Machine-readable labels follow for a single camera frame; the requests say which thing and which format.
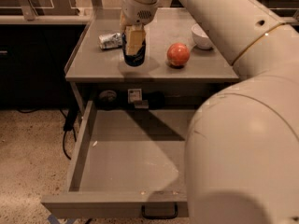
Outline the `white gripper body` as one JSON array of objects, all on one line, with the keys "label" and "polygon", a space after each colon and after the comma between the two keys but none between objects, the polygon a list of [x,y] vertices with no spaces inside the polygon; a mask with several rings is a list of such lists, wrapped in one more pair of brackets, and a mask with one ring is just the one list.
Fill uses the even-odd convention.
[{"label": "white gripper body", "polygon": [[122,0],[122,13],[130,24],[148,24],[157,11],[159,0]]}]

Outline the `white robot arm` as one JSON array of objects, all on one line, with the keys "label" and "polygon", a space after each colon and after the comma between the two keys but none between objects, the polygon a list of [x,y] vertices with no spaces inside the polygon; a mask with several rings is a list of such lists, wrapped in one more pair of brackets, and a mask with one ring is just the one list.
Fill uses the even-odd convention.
[{"label": "white robot arm", "polygon": [[239,75],[194,114],[191,224],[298,224],[298,34],[256,0],[179,0]]}]

